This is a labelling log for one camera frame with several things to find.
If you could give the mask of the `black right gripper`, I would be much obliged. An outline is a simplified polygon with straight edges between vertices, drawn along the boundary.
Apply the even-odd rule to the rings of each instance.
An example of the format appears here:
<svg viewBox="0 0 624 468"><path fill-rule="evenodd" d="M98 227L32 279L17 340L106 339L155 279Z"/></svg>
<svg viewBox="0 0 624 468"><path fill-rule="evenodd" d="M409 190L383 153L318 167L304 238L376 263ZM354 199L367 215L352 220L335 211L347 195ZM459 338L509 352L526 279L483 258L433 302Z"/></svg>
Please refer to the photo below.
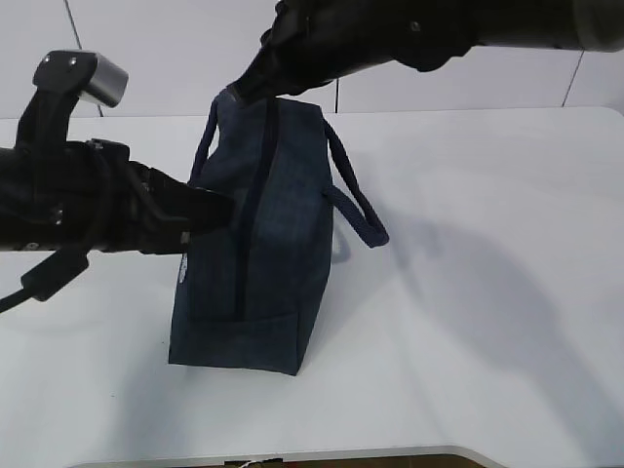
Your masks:
<svg viewBox="0 0 624 468"><path fill-rule="evenodd" d="M476 1L280 1L243 74L226 90L238 103L298 96L339 73L389 61L435 71L478 42Z"/></svg>

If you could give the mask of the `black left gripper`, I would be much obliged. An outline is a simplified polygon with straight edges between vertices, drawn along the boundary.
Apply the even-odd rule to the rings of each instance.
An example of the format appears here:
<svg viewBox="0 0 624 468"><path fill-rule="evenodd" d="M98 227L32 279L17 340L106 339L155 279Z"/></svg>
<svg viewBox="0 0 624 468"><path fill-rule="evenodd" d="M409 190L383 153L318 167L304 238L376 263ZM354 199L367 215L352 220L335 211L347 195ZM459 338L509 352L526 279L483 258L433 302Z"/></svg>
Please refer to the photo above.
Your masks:
<svg viewBox="0 0 624 468"><path fill-rule="evenodd" d="M111 140L58 151L58 248L108 254L181 254L193 236L227 227L235 202L133 161Z"/></svg>

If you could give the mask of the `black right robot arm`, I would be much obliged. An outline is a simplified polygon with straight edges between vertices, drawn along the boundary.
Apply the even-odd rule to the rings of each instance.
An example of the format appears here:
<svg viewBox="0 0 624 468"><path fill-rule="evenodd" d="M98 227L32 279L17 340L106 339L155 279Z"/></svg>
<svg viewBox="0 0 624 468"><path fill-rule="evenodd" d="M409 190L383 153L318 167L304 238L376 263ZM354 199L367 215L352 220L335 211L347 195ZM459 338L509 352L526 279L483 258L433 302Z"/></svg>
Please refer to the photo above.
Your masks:
<svg viewBox="0 0 624 468"><path fill-rule="evenodd" d="M613 53L620 1L280 1L260 49L227 90L249 105L297 96L395 61L432 72L476 47Z"/></svg>

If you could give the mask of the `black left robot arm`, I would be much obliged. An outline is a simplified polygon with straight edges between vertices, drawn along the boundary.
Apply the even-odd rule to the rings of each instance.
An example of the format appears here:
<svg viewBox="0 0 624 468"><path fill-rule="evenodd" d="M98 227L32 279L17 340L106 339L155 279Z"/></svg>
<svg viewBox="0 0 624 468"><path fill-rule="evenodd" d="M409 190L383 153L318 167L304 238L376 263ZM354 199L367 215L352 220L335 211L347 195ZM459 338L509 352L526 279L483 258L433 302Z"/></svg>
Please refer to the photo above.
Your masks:
<svg viewBox="0 0 624 468"><path fill-rule="evenodd" d="M123 143L69 141L46 156L25 144L1 151L4 251L80 244L103 216L91 250L181 254L193 238L227 226L233 212L232 198L131 160Z"/></svg>

